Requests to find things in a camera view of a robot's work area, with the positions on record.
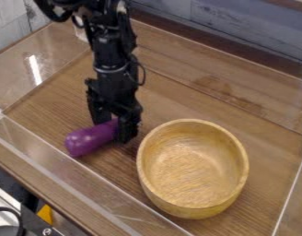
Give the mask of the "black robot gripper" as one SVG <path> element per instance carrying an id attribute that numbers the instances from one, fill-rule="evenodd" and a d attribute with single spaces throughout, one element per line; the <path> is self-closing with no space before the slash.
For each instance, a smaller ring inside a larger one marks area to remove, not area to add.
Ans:
<path id="1" fill-rule="evenodd" d="M 139 133 L 143 107 L 136 98 L 139 69 L 127 65 L 119 69 L 96 67 L 98 77 L 88 78 L 88 109 L 95 124 L 119 117 L 118 140 L 127 144 Z"/>

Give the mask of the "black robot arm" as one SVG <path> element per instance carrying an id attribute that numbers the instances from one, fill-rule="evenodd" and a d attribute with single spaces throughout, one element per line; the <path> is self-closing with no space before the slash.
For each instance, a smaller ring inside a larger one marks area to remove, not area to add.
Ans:
<path id="1" fill-rule="evenodd" d="M 118 118 L 118 140 L 130 142 L 139 133 L 143 106 L 136 98 L 147 72 L 135 55 L 136 33 L 128 0 L 34 0 L 58 23 L 71 21 L 86 31 L 94 52 L 95 78 L 88 86 L 88 109 L 95 124 Z"/>

